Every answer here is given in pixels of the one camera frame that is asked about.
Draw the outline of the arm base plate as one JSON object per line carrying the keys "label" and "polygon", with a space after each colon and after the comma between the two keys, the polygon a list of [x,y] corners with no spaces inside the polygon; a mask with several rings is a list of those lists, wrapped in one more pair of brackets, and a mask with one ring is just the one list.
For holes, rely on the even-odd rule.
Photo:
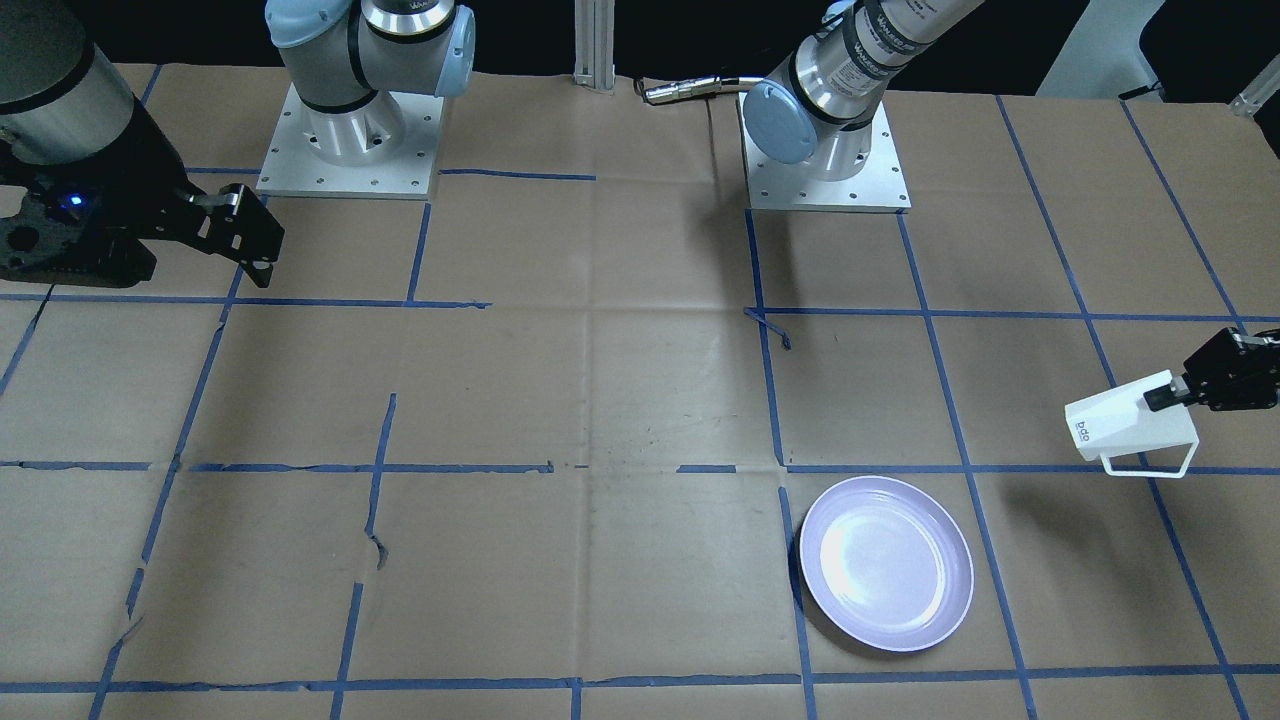
{"label": "arm base plate", "polygon": [[805,161],[786,164],[765,155],[742,131],[750,208],[781,211],[896,213],[911,208],[884,105],[856,138],[822,141]]}
{"label": "arm base plate", "polygon": [[273,197],[428,201],[445,119],[443,97],[380,92],[326,114],[289,88],[256,190]]}

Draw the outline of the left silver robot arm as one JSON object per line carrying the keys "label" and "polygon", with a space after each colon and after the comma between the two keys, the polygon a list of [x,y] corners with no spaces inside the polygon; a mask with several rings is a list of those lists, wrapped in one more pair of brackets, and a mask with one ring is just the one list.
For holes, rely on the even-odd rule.
{"label": "left silver robot arm", "polygon": [[[951,31],[978,1],[838,1],[745,95],[746,138],[773,161],[817,169],[819,156],[844,143],[847,158],[826,174],[858,173],[852,156],[870,149],[870,126],[884,91],[916,56]],[[1277,332],[1221,329],[1166,380],[1142,380],[1133,406],[1152,413],[1204,405],[1213,411],[1277,405]]]}

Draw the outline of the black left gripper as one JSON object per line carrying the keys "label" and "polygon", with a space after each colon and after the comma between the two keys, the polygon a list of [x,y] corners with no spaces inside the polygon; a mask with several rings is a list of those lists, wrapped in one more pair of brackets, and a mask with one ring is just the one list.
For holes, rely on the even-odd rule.
{"label": "black left gripper", "polygon": [[1194,404],[1213,411],[1275,407],[1279,331],[1245,334],[1222,328],[1184,361],[1184,369],[1181,378],[1143,393],[1152,413]]}

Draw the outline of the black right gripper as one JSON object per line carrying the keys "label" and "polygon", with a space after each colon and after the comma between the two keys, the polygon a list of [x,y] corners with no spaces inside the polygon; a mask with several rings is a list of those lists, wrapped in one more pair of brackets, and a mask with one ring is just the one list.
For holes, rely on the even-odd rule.
{"label": "black right gripper", "polygon": [[284,229],[242,183],[205,193],[140,102],[122,136],[78,161],[36,165],[3,142],[3,183],[26,195],[1,222],[5,281],[129,288],[150,281],[145,240],[228,258],[260,290],[271,283]]}

